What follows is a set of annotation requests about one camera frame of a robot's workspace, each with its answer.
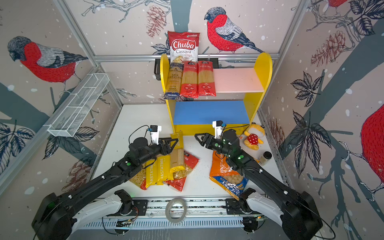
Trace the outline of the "yellow spaghetti pack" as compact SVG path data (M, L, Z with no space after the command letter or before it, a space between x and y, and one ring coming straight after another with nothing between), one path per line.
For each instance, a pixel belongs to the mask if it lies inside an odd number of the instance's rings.
M170 153L170 173L173 174L175 172L185 170L183 132L179 131L177 133L171 134L171 138L178 139L176 146Z

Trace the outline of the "red spaghetti pack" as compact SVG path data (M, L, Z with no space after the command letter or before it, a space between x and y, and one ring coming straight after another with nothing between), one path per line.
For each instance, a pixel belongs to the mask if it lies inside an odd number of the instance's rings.
M180 96L197 99L198 94L198 64L193 61L184 62Z
M212 62L198 61L198 93L200 96L215 97L217 95L213 70Z

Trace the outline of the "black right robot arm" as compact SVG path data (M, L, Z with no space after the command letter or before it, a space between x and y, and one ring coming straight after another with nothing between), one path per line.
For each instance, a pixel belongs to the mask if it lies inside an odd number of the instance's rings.
M307 192L299 193L278 181L240 146L235 130L223 133L222 139L204 133L195 134L199 144L224 155L234 171L257 185L267 198L255 190L240 205L247 211L265 215L282 227L291 240L311 240L323 227L314 198Z

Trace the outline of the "blue gold spaghetti pack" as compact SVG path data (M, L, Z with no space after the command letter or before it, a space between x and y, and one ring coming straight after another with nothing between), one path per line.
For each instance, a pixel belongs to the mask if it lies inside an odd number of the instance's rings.
M184 71L184 62L181 58L175 59L170 64L170 70L167 79L164 98L166 100L176 100L180 97L182 77Z

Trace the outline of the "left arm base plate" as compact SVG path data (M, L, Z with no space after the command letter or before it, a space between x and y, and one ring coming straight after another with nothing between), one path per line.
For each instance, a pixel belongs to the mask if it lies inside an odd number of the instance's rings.
M148 200L133 199L122 203L121 208L117 212L118 216L145 216L148 208Z

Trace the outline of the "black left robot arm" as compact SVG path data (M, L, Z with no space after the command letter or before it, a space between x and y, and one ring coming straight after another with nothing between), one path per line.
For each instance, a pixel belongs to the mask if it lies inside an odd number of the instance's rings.
M140 137L129 145L129 151L110 169L74 191L57 196L51 193L43 198L32 221L35 236L40 240L65 240L78 222L75 215L93 200L133 178L143 164L168 155L178 139L160 138L158 144L148 144Z

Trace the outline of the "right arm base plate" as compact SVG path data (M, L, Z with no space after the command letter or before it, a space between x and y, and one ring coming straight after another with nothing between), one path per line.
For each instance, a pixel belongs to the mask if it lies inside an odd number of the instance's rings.
M225 204L222 208L227 211L228 215L263 215L251 210L245 201L238 201L234 198L225 199Z

